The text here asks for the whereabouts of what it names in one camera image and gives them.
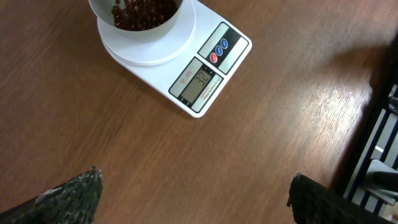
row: scale display screen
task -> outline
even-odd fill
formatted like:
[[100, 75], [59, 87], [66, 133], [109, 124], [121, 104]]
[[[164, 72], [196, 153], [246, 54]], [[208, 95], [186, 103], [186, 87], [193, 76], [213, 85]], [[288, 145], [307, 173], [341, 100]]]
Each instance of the scale display screen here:
[[189, 83], [184, 92], [181, 94], [190, 103], [193, 103], [202, 90], [207, 86], [207, 83], [213, 78], [209, 73], [203, 69], [199, 70], [197, 75]]

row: wood grain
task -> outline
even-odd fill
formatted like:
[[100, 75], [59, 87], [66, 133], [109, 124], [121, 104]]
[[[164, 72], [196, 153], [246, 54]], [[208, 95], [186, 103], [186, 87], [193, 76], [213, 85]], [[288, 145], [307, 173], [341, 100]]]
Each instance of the wood grain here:
[[293, 223], [329, 186], [398, 31], [396, 0], [205, 0], [253, 41], [193, 119], [119, 66], [87, 1], [0, 2], [0, 211], [96, 165], [96, 223]]

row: scale body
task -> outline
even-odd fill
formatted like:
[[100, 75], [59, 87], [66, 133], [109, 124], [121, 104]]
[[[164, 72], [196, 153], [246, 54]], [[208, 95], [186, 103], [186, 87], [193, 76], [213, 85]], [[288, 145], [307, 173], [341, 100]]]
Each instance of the scale body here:
[[[249, 53], [252, 43], [197, 0], [185, 0], [181, 7], [172, 30], [158, 40], [115, 37], [100, 18], [98, 29], [113, 59], [188, 114], [200, 118]], [[142, 43], [131, 47], [129, 41]]]

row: round white weighing plate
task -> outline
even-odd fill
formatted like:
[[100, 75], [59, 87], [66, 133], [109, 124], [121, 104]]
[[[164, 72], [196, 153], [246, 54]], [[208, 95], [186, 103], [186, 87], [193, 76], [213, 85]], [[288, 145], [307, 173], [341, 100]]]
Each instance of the round white weighing plate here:
[[152, 40], [119, 35], [101, 19], [97, 23], [99, 34], [112, 53], [134, 65], [158, 65], [175, 58], [189, 44], [197, 15], [192, 1], [183, 1], [174, 26], [163, 37]]

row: red button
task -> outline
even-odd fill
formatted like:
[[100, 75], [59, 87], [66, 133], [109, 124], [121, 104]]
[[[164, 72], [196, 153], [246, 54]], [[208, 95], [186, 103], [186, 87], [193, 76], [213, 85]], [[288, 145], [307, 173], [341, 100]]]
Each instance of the red button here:
[[213, 63], [216, 63], [217, 60], [218, 60], [218, 58], [217, 58], [216, 53], [214, 53], [214, 52], [211, 53], [211, 54], [210, 54], [210, 61], [213, 62]]

